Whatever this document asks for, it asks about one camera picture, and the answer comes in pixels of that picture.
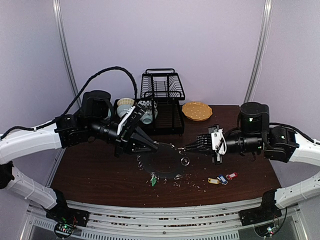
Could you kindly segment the green key tag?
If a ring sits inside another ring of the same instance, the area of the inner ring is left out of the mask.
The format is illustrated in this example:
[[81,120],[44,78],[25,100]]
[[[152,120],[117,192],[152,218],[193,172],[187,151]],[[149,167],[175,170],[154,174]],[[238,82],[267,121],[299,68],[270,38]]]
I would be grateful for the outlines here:
[[154,187],[156,185],[157,181],[158,181],[157,177],[153,176],[150,180],[151,186]]

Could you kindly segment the dotted white bowl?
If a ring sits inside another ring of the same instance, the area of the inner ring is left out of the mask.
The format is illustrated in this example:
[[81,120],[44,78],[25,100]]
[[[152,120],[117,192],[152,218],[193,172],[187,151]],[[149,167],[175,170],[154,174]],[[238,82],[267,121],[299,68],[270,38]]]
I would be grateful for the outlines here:
[[149,109],[151,109],[152,107],[156,109],[158,107],[157,103],[154,100],[140,100],[138,104]]

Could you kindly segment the left aluminium frame post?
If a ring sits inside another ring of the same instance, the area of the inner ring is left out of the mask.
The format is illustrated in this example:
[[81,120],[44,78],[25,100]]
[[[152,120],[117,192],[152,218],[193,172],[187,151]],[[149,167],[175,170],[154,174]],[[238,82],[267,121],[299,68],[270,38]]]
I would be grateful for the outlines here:
[[71,58],[68,50],[68,44],[67,44],[66,33],[65,33],[64,22],[63,22],[63,15],[61,10],[61,1],[53,0],[52,5],[53,5],[53,13],[54,13],[54,18],[55,18],[59,41],[60,41],[61,50],[62,50],[62,58],[65,65],[66,73],[67,73],[67,79],[70,83],[72,94],[74,97],[76,97],[77,94],[79,93],[79,90],[76,83],[74,71],[72,68]]

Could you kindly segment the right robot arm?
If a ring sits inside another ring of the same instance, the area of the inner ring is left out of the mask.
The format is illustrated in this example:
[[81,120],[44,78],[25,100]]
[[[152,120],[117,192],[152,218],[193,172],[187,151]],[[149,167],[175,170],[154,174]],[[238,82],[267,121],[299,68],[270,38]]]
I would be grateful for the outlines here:
[[[237,126],[224,132],[219,125],[209,127],[195,142],[184,146],[183,151],[211,155],[215,164],[222,163],[226,154],[251,153],[283,163],[299,162],[314,166],[320,164],[320,142],[298,128],[270,122],[270,109],[266,104],[246,102],[240,106]],[[282,215],[281,210],[320,194],[320,175],[288,187],[266,191],[260,206],[241,210],[242,226],[272,220]]]

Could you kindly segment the cream patterned bowl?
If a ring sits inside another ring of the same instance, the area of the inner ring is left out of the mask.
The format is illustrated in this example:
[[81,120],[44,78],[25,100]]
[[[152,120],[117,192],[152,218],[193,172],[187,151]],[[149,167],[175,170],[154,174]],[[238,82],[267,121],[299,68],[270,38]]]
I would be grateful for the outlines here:
[[121,106],[121,105],[130,105],[133,106],[135,104],[135,100],[129,97],[124,97],[121,98],[117,101],[117,106]]

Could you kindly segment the red key tag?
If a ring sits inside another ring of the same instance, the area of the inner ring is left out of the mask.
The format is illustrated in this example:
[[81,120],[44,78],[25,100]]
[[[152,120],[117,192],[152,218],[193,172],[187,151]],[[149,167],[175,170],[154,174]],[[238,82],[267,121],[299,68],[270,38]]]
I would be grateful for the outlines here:
[[225,177],[231,181],[233,180],[234,178],[236,178],[238,176],[238,173],[237,172],[233,172],[233,173],[230,173],[230,174],[227,174]]

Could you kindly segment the light blue floral bowl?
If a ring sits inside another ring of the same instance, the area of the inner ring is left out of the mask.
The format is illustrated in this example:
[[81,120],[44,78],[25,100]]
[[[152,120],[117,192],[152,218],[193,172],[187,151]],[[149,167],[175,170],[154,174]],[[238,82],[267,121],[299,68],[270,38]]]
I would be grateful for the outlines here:
[[153,122],[153,120],[157,118],[157,116],[158,116],[158,110],[155,108],[154,109],[154,114],[153,114],[153,111],[150,108],[150,109],[147,109],[145,111],[143,116],[140,118],[140,121],[143,124],[148,125],[148,124],[151,124]]

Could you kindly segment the right aluminium frame post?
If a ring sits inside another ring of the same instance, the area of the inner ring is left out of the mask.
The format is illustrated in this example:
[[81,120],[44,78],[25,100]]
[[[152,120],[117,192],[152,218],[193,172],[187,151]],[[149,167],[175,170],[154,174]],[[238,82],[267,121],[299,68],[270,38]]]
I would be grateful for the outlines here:
[[262,71],[263,57],[268,45],[270,29],[271,29],[273,5],[274,5],[273,0],[264,1],[260,33],[259,33],[256,53],[253,61],[252,71],[249,78],[249,83],[248,83],[245,97],[243,100],[244,103],[251,102],[254,100],[260,74]]

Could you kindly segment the yellow dotted plate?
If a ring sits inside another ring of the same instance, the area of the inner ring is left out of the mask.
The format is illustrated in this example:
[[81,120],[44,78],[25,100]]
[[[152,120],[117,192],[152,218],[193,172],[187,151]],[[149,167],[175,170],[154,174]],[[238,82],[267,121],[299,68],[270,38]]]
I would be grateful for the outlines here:
[[208,120],[212,114],[212,108],[200,101],[187,102],[182,106],[182,113],[195,122],[203,122]]

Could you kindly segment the grey perforated keyring disc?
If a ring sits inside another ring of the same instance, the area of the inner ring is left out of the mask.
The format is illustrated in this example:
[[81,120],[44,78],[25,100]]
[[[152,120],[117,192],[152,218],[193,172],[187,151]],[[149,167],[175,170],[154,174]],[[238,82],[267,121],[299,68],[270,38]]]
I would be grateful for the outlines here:
[[143,153],[137,157],[138,167],[157,179],[181,178],[190,164],[185,151],[171,143],[160,142],[157,146],[157,152]]

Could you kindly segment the aluminium frame post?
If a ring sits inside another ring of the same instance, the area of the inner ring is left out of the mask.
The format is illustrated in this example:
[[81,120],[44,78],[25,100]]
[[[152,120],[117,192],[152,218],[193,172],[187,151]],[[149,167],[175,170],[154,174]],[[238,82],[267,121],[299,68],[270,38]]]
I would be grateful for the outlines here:
[[65,65],[66,73],[67,73],[67,79],[70,83],[72,94],[74,97],[76,97],[77,94],[79,93],[79,90],[76,83],[74,71],[72,68],[71,58],[68,50],[68,44],[67,44],[66,33],[65,33],[64,22],[63,22],[63,15],[61,10],[61,1],[53,0],[52,5],[53,5],[53,13],[54,13],[54,18],[55,18],[59,41],[60,41],[61,50],[62,50],[62,58]]
[[271,29],[273,5],[274,5],[273,0],[264,1],[260,33],[259,33],[256,53],[253,61],[252,71],[249,78],[249,83],[248,83],[245,97],[243,100],[244,103],[251,102],[254,100],[260,74],[262,71],[263,57],[268,45],[270,29]]

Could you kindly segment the blue key tag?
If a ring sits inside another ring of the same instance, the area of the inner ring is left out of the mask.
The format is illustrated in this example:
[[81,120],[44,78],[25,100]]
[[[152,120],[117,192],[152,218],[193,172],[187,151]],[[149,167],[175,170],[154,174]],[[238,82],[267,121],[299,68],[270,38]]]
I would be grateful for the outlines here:
[[218,175],[217,179],[221,182],[222,185],[228,184],[227,178],[222,174]]

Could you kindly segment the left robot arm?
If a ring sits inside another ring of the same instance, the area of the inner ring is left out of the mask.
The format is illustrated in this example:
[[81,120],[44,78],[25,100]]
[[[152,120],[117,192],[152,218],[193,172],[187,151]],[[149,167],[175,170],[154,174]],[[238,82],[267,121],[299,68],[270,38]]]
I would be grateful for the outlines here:
[[13,161],[46,150],[66,149],[89,138],[113,144],[115,156],[155,153],[157,144],[138,126],[145,107],[132,106],[119,123],[111,95],[103,90],[85,92],[79,110],[32,128],[16,126],[0,136],[0,187],[38,203],[46,217],[63,227],[85,227],[89,212],[68,206],[64,194],[23,174]]

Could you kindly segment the light blue ribbed bowl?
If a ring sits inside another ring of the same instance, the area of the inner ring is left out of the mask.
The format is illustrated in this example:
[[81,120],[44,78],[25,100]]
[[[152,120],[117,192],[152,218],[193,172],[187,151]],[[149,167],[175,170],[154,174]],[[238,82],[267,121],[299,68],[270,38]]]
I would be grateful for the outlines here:
[[122,118],[131,108],[130,104],[122,104],[117,107],[117,115]]

